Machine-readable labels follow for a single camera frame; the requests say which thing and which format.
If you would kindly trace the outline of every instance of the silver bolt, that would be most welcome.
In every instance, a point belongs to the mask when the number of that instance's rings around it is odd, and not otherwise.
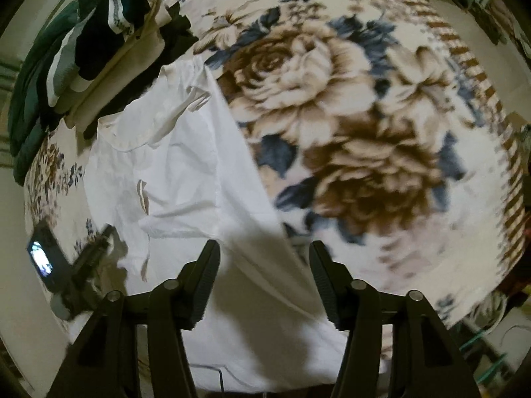
[[[179,281],[177,281],[175,278],[164,281],[164,288],[167,290],[173,290],[177,287],[179,287]]]
[[[414,301],[421,301],[422,298],[424,297],[424,295],[422,293],[420,293],[418,290],[412,290],[410,292],[410,298],[413,299]]]
[[[350,285],[356,290],[365,290],[367,288],[367,283],[363,280],[354,280]]]
[[[111,302],[116,302],[118,299],[120,299],[121,293],[117,290],[113,290],[112,292],[109,292],[107,295],[107,299]]]

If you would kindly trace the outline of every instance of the white shirt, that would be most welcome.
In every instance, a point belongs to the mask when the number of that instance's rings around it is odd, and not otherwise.
[[[346,337],[326,319],[200,56],[164,66],[144,96],[99,120],[84,185],[97,227],[114,225],[126,246],[117,265],[128,294],[176,277],[206,239],[220,243],[204,319],[183,333],[191,364],[222,368],[240,392],[335,381]],[[215,372],[192,375],[219,389]]]

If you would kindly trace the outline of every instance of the floral blanket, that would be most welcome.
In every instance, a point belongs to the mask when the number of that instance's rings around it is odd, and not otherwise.
[[[451,325],[524,237],[521,171],[478,61],[424,0],[178,1],[308,268],[322,240],[383,291],[420,289]],[[88,146],[62,123],[26,179],[71,258],[94,235]]]

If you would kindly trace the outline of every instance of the smartphone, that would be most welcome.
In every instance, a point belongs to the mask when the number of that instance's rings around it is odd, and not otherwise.
[[[46,220],[35,226],[27,250],[44,286],[52,293],[60,292],[70,279],[72,267]]]

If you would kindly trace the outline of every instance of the illuminated screen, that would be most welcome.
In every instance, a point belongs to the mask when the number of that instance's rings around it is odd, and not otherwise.
[[[42,245],[37,241],[31,245],[31,257],[33,257],[34,262],[39,267],[39,271],[43,277],[47,277],[51,274],[53,267],[46,257]]]

